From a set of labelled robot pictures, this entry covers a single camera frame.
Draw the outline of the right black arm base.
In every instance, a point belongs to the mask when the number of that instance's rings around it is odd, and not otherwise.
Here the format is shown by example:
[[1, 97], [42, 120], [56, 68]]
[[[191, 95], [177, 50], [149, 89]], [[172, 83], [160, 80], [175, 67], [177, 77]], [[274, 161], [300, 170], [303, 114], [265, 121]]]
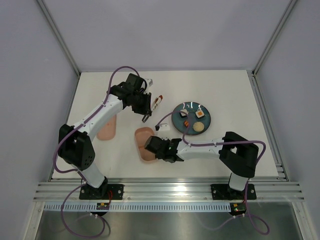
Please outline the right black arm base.
[[245, 193], [247, 194], [247, 200], [256, 200], [256, 190], [253, 184], [247, 186], [247, 190], [238, 191], [229, 187], [227, 183], [211, 184], [211, 195], [213, 200], [244, 200]]

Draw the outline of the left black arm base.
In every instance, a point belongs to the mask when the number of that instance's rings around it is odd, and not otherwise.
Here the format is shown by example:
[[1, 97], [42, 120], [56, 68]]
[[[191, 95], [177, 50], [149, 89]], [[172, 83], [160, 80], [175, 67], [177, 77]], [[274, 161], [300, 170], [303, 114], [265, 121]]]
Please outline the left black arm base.
[[122, 200], [124, 192], [123, 184], [107, 184], [94, 188], [88, 184], [80, 189], [80, 200]]

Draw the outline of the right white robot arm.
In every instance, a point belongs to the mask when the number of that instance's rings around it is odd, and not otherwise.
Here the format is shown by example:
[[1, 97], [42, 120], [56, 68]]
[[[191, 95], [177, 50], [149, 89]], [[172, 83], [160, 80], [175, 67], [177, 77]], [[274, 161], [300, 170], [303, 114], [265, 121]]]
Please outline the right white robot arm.
[[231, 171], [226, 190], [232, 198], [239, 198], [245, 192], [248, 180], [255, 176], [259, 158], [259, 147], [232, 131], [208, 142], [186, 143], [181, 138], [151, 136], [144, 149], [169, 163], [219, 159]]

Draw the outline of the pink divided lunch box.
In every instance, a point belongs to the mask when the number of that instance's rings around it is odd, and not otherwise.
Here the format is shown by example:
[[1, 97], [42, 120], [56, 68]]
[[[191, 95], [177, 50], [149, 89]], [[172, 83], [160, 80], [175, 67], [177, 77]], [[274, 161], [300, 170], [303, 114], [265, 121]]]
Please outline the pink divided lunch box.
[[145, 143], [149, 137], [154, 136], [154, 130], [150, 127], [138, 128], [134, 133], [134, 140], [138, 152], [138, 156], [141, 162], [144, 164], [153, 164], [158, 160], [154, 153], [145, 149]]

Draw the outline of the white cat paw tongs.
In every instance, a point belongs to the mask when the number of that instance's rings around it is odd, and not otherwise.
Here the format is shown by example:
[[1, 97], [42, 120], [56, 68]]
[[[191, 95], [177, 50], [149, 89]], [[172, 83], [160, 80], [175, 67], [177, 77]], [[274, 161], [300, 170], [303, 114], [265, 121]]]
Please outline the white cat paw tongs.
[[151, 111], [153, 112], [158, 105], [161, 103], [161, 99], [159, 98], [159, 96], [153, 101], [152, 105], [151, 105]]

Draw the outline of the orange salmon sushi roll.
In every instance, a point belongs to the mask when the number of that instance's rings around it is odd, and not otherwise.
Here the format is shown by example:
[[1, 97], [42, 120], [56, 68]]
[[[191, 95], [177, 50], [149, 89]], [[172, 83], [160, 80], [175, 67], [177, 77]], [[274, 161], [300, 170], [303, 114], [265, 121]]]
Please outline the orange salmon sushi roll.
[[205, 113], [203, 112], [202, 109], [200, 109], [195, 112], [195, 116], [197, 119], [201, 119], [201, 118], [205, 117]]

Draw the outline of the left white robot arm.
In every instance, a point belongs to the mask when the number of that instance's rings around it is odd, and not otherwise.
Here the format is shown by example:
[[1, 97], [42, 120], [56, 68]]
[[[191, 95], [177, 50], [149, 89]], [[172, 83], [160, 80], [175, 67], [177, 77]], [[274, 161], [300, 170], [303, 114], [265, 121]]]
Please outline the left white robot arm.
[[84, 181], [91, 186], [90, 193], [97, 199], [108, 194], [104, 184], [106, 177], [95, 165], [93, 140], [98, 132], [126, 107], [131, 107], [136, 114], [151, 116], [151, 98], [149, 92], [152, 79], [144, 79], [130, 73], [126, 79], [111, 86], [105, 99], [87, 116], [73, 125], [64, 124], [59, 129], [56, 155], [77, 171]]

